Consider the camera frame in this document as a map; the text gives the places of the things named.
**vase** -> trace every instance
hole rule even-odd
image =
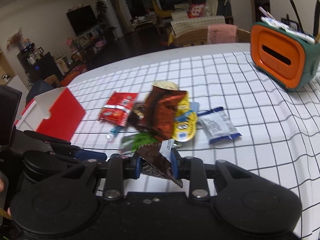
[[[18,49],[21,51],[21,52],[23,52],[23,46],[22,46],[22,44],[21,43],[18,43]]]

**wall-mounted tv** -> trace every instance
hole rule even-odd
[[[67,17],[76,35],[97,24],[97,19],[90,5],[68,12]]]

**checkered tablecloth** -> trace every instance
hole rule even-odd
[[[86,109],[72,143],[86,149],[116,153],[127,127],[113,142],[106,133],[112,125],[97,121],[100,109],[113,91],[139,92],[143,100],[153,81],[170,80],[189,91],[200,110],[223,106],[242,137],[208,145],[199,126],[195,138],[179,148],[181,156],[205,163],[224,159],[291,189],[302,201],[303,212],[295,233],[305,239],[320,234],[320,84],[287,93],[254,67],[249,52],[181,58],[145,65],[72,84],[69,89]],[[208,180],[215,195],[213,180]],[[126,180],[125,190],[166,192],[183,190],[168,180],[142,175]]]

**orange and green tissue box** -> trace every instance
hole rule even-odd
[[[320,44],[309,44],[259,22],[251,28],[251,57],[258,68],[292,91],[303,87],[316,75]]]

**pink cloth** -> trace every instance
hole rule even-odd
[[[231,24],[215,24],[208,26],[208,44],[235,43],[237,26]]]

